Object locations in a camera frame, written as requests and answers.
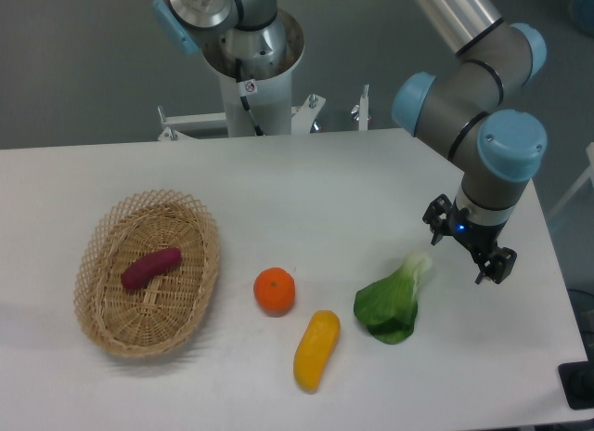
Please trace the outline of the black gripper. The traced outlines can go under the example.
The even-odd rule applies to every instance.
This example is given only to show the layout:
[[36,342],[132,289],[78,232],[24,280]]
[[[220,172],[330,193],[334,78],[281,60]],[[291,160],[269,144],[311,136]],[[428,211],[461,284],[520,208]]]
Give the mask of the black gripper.
[[444,194],[427,207],[422,221],[430,228],[431,245],[453,236],[467,251],[479,268],[476,284],[488,279],[500,284],[511,274],[517,253],[499,247],[497,239],[510,218],[510,209],[487,209],[466,196],[451,202]]

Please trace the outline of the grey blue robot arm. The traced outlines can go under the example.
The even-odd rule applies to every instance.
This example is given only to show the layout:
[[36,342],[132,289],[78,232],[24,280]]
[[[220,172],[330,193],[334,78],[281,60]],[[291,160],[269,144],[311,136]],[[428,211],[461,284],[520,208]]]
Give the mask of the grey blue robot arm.
[[[402,128],[463,174],[456,197],[436,198],[423,221],[435,241],[450,236],[470,252],[480,280],[502,282],[517,255],[497,239],[547,147],[543,125],[502,102],[542,68],[546,43],[490,0],[415,1],[459,60],[444,80],[412,75],[392,105]],[[303,32],[278,0],[153,0],[152,9],[179,50],[201,53],[218,74],[230,136],[311,129],[313,118],[291,106]]]

